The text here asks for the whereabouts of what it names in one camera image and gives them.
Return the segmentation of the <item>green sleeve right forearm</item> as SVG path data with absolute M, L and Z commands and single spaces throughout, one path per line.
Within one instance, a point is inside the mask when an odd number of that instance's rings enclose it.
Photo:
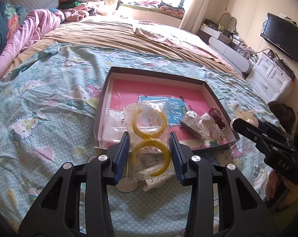
M 278 231 L 282 232 L 289 223 L 293 220 L 294 216 L 298 213 L 298 198 L 291 205 L 277 209 L 271 213 L 271 217 L 274 220 Z

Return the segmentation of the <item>right hand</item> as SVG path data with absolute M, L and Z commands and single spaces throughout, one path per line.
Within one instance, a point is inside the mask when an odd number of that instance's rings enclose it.
M 290 189 L 290 182 L 276 170 L 272 170 L 269 174 L 268 182 L 265 188 L 265 195 L 267 200 L 274 198 L 277 187 L 281 183 L 283 183 L 287 189 Z

